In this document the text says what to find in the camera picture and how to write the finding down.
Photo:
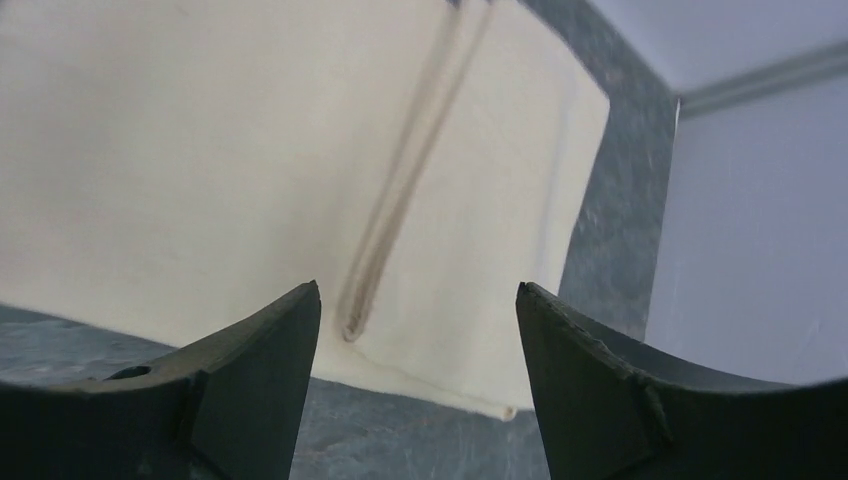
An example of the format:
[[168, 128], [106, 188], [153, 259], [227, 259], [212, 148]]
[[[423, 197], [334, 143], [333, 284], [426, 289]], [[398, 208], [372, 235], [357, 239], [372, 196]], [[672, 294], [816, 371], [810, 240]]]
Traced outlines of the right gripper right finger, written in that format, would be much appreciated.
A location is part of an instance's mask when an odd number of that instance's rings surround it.
[[843, 479], [847, 383], [751, 379], [672, 356], [520, 284], [552, 478]]

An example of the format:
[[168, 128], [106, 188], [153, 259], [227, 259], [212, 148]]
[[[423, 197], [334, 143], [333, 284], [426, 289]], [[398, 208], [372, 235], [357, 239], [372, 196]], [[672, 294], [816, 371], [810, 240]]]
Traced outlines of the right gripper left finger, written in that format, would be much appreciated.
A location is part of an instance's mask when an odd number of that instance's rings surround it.
[[285, 479], [321, 320], [318, 285], [103, 379], [1, 387], [5, 479]]

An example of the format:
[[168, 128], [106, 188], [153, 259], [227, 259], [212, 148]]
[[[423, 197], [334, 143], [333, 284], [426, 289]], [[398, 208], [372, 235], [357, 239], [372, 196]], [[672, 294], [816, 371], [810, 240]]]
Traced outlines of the beige surgical wrap cloth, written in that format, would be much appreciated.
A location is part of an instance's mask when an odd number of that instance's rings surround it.
[[312, 280], [315, 377], [509, 420], [608, 113], [517, 1], [5, 1], [1, 300], [184, 346]]

